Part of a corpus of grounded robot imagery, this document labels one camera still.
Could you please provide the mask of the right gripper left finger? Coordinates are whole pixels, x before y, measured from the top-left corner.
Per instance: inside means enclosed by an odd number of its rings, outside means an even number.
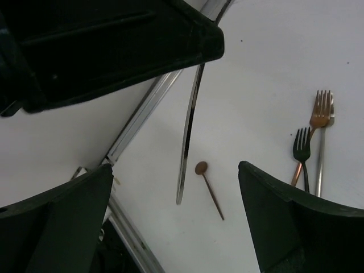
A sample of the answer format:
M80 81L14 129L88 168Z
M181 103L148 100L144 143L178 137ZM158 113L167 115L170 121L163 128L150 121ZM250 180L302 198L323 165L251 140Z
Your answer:
M88 272L113 184L104 164L1 208L1 272Z

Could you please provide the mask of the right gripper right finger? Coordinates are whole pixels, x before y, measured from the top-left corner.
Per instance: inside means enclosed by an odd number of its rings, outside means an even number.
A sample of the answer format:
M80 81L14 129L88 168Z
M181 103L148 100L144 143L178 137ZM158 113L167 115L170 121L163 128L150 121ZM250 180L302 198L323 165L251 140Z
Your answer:
M363 272L363 210L294 188L249 162L239 186L260 272Z

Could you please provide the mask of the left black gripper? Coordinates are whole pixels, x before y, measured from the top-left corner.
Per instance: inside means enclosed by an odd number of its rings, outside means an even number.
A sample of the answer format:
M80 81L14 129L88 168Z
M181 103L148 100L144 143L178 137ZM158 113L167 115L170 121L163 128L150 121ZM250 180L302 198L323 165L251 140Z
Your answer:
M223 54L222 30L184 1L2 1L1 116L90 101Z

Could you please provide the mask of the silver fork black handle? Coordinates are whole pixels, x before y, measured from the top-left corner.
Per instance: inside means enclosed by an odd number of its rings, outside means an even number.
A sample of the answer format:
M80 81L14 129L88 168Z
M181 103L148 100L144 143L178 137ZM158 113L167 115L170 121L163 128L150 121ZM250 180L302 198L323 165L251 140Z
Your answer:
M304 172L304 190L309 193L309 179L306 161L311 155L311 128L298 129L292 148L293 157L299 163L296 167L291 184L296 186L300 172Z

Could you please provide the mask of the small copper teaspoon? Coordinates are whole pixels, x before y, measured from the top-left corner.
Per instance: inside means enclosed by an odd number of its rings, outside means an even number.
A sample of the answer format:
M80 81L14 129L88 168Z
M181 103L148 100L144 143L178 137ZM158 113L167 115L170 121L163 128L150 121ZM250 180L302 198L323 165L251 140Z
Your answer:
M218 213L219 213L219 215L220 215L221 219L224 221L224 220L225 220L225 217L224 217L223 212L222 212L222 210L221 210L221 208L220 208L220 205L219 205L219 203L218 203L218 200L217 200L217 198L216 198L216 195L215 195L215 193L214 193L214 190L213 190L213 188L212 188L212 186L211 186L211 184L210 184L210 182L208 181L208 178L207 178L207 176L206 176L206 171L207 171L207 169L208 169L208 164L207 164L207 162L205 162L205 161L200 161L200 162L198 162L198 163L196 164L196 166L195 166L195 174L197 174L197 175L199 175L199 176L202 176L202 177L203 177L203 179L204 179L204 181L205 181L205 184L206 184L206 186L207 186L207 188L208 188L208 191L209 191L209 193L210 193L210 195L211 195L211 198L212 198L212 200L213 200L213 202L214 202L214 204L215 204L215 206L216 206L216 208L217 208L217 211L218 211Z

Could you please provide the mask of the copper fork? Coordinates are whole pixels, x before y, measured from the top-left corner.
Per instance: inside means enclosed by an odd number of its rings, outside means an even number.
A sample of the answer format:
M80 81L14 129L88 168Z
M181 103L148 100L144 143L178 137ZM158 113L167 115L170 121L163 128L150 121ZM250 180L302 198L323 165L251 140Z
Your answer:
M330 116L330 94L329 91L317 91L312 115L309 121L311 138L315 130L325 127Z

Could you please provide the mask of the silver spoon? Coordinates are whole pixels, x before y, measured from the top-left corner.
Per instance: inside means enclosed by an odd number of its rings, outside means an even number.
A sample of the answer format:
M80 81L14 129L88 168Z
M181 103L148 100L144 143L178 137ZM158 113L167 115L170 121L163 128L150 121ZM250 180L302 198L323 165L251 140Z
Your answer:
M183 199L193 119L194 119L194 114L195 114L197 96L198 96L198 93L200 90L200 85L201 85L201 80L202 80L204 69L205 69L205 64L201 64L198 66L198 68L196 70L196 74L194 77L194 82L193 82L193 86L192 86L192 90L191 90L191 95L189 98L188 108L187 108L187 114L186 114L184 132L183 132L183 142L182 142L182 148L181 148L179 175L178 175L178 181L177 181L177 192L176 192L176 204L177 205L180 205L182 202L182 199Z

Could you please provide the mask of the aluminium rail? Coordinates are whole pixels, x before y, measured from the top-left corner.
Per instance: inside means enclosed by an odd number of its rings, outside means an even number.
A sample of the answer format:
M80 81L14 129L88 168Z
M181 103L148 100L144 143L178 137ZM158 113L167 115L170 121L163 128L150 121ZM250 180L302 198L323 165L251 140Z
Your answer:
M200 10L200 13L213 20L214 23L218 25L233 3L234 1L206 1ZM109 163L112 166L115 166L120 155L161 103L164 96L168 93L182 72L182 69L169 72L154 80L136 111L134 111L133 115L120 132L118 138L108 150L101 162L102 164ZM117 199L116 185L118 183L118 179L114 178L113 189L111 190L104 220L109 220L112 223L115 231L126 246L140 272L164 272L164 269L156 256L146 244L146 241L137 227L128 217L126 210Z

